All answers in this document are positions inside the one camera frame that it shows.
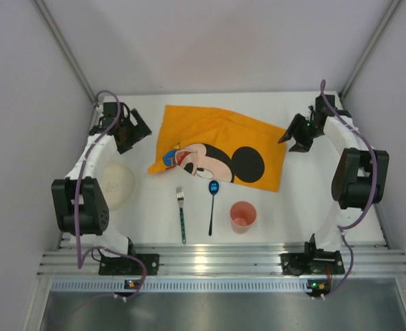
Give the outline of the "cream round plate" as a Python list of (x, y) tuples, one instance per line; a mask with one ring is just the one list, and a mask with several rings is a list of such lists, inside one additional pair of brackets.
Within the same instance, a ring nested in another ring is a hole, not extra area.
[(101, 177), (100, 186), (109, 210), (120, 208), (134, 191), (134, 174), (121, 163), (108, 165)]

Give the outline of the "orange cartoon mouse cloth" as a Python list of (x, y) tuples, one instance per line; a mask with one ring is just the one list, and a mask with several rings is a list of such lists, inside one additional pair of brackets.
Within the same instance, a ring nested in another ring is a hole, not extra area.
[(202, 179), (277, 192), (284, 129), (222, 108), (166, 105), (149, 174), (180, 168)]

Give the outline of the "pink plastic cup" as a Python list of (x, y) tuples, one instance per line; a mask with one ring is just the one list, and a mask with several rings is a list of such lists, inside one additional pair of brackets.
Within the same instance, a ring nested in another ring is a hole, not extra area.
[(236, 202), (230, 209), (230, 220), (233, 231), (244, 234), (256, 221), (256, 209), (246, 201)]

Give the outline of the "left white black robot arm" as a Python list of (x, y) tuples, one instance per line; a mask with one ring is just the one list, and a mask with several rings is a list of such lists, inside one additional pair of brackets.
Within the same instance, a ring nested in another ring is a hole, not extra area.
[(93, 246), (119, 256), (134, 256), (131, 240), (110, 224), (110, 209), (99, 184), (116, 154), (128, 152), (134, 144), (152, 134), (137, 109), (121, 101), (105, 102), (92, 126), (79, 160), (62, 179), (51, 185), (57, 225), (71, 234), (80, 261), (82, 236), (95, 238)]

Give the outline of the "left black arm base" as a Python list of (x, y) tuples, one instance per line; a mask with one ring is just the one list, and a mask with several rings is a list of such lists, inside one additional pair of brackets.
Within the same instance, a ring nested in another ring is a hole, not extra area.
[[(159, 270), (158, 254), (137, 254), (136, 258), (143, 263), (148, 276), (156, 276)], [(141, 276), (142, 267), (136, 261), (125, 257), (101, 256), (99, 275), (101, 276)]]

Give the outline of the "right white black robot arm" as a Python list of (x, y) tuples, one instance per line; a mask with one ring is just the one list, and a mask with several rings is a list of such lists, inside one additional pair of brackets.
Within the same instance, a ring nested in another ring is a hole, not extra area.
[(278, 142), (293, 139), (290, 152), (309, 152), (314, 139), (325, 136), (336, 148), (340, 159), (331, 183), (334, 203), (313, 234), (318, 249), (334, 252), (341, 248), (342, 235), (360, 224), (383, 198), (389, 154), (372, 147), (348, 111), (336, 109), (334, 95), (322, 92), (309, 109), (308, 117), (294, 116)]

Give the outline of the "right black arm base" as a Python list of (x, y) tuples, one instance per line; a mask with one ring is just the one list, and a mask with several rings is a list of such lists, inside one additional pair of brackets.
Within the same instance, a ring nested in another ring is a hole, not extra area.
[(313, 255), (306, 253), (286, 253), (281, 255), (281, 265), (284, 275), (332, 275), (345, 274), (342, 256), (339, 251), (319, 252)]

